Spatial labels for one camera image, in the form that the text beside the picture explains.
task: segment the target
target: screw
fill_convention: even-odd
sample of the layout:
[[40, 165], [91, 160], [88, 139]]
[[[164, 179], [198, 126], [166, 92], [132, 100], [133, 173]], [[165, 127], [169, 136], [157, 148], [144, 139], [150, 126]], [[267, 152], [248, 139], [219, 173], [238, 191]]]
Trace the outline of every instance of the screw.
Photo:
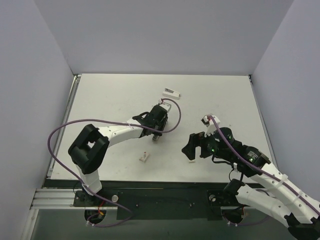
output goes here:
[[215, 202], [216, 200], [217, 200], [217, 199], [216, 199], [216, 196], [215, 196], [215, 195], [211, 194], [211, 195], [209, 196], [209, 201]]
[[114, 203], [118, 202], [118, 200], [119, 200], [119, 197], [117, 195], [113, 195], [111, 198], [111, 201]]

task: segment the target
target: white tabletop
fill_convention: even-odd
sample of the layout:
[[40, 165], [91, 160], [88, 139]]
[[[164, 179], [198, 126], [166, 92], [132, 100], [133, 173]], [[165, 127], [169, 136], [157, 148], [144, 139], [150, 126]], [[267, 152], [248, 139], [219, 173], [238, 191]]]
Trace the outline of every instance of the white tabletop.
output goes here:
[[[181, 152], [189, 135], [206, 131], [200, 121], [206, 114], [216, 115], [221, 127], [232, 129], [233, 136], [243, 144], [253, 146], [271, 159], [267, 139], [247, 76], [216, 75], [149, 75], [149, 74], [83, 74], [69, 114], [69, 121], [103, 119], [125, 122], [132, 116], [150, 111], [158, 103], [165, 88], [181, 93], [177, 100], [182, 119], [178, 128], [164, 134], [157, 143], [152, 135], [130, 139], [108, 148], [99, 168], [103, 181], [153, 182], [229, 182], [231, 167], [214, 164], [211, 157], [189, 163]], [[172, 105], [165, 129], [178, 120], [178, 110]], [[77, 173], [68, 155], [68, 148], [89, 122], [67, 126], [57, 157]], [[102, 123], [92, 123], [96, 127]], [[139, 161], [143, 152], [150, 153], [145, 163]], [[231, 177], [239, 177], [233, 172]], [[55, 163], [51, 179], [73, 180]]]

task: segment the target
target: white bracket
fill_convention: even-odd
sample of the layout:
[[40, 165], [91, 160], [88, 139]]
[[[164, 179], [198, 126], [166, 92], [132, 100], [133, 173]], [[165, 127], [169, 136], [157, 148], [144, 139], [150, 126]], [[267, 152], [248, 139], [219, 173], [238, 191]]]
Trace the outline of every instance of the white bracket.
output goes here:
[[167, 87], [164, 89], [162, 95], [168, 98], [176, 99], [176, 100], [179, 100], [181, 96], [179, 92]]
[[214, 122], [211, 119], [209, 119], [209, 116], [212, 116], [214, 118], [214, 120], [216, 121], [218, 126], [220, 125], [220, 120], [217, 116], [214, 116], [213, 114], [205, 115], [202, 118], [202, 122], [207, 127], [206, 132], [205, 132], [205, 136], [210, 136], [210, 135], [214, 134], [214, 132], [217, 130]]
[[150, 154], [145, 151], [145, 152], [143, 153], [143, 156], [140, 157], [139, 160], [140, 160], [141, 162], [145, 163], [145, 162], [147, 161], [149, 155], [150, 155]]
[[238, 163], [236, 163], [236, 162], [233, 163], [233, 170], [234, 170], [236, 173], [239, 172], [239, 171], [238, 171]]

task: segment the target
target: gray wall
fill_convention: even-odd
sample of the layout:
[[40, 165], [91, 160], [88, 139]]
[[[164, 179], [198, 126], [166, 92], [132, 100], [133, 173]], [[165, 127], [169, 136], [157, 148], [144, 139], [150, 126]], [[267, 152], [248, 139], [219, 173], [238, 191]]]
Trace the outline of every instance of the gray wall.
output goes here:
[[1, 1], [0, 36], [0, 238], [17, 240], [73, 76], [32, 0]]
[[295, 0], [253, 74], [280, 170], [320, 200], [320, 1]]
[[74, 73], [252, 74], [293, 0], [35, 0]]

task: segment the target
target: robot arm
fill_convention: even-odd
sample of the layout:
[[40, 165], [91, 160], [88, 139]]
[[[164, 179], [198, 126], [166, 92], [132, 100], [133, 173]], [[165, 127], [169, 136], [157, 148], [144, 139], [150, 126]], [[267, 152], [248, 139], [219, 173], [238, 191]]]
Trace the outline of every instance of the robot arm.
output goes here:
[[[92, 124], [86, 125], [68, 150], [85, 186], [94, 193], [102, 189], [98, 168], [109, 147], [128, 139], [142, 138], [151, 134], [154, 135], [153, 140], [156, 141], [162, 134], [154, 130], [164, 130], [170, 109], [169, 103], [160, 101], [150, 112], [143, 112], [132, 117], [126, 121], [125, 125], [100, 128]], [[86, 187], [84, 190], [92, 196]]]
[[209, 114], [201, 121], [207, 127], [206, 133], [191, 134], [182, 152], [193, 160], [195, 148], [201, 147], [201, 158], [212, 156], [213, 162], [215, 158], [225, 160], [233, 169], [261, 184], [276, 197], [272, 198], [241, 180], [233, 179], [224, 189], [225, 198], [235, 197], [240, 204], [252, 206], [275, 218], [298, 240], [316, 240], [320, 237], [320, 202], [289, 181], [288, 176], [282, 174], [258, 149], [235, 140], [231, 129], [220, 128], [222, 137], [217, 129], [220, 121], [216, 116]]

